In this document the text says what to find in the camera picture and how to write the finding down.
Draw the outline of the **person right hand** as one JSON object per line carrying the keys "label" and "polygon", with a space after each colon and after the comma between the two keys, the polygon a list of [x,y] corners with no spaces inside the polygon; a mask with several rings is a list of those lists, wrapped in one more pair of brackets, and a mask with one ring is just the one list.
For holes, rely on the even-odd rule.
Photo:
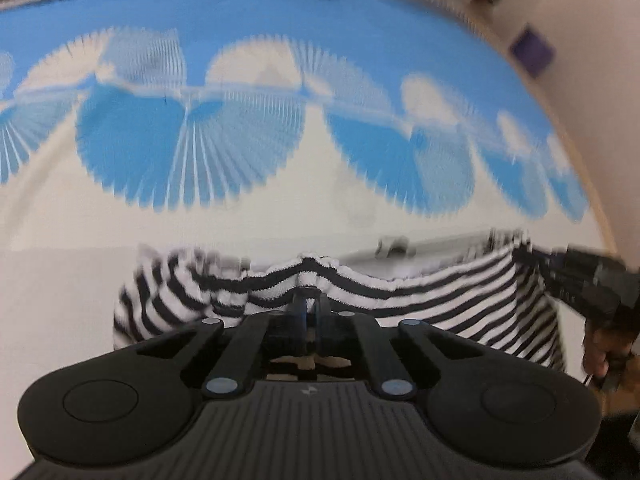
{"label": "person right hand", "polygon": [[582,369],[587,375],[603,378],[608,374],[612,358],[625,359],[626,368],[620,385],[636,393],[639,390],[639,357],[632,358],[630,355],[637,338],[637,333],[628,330],[613,330],[599,327],[591,321],[585,322]]}

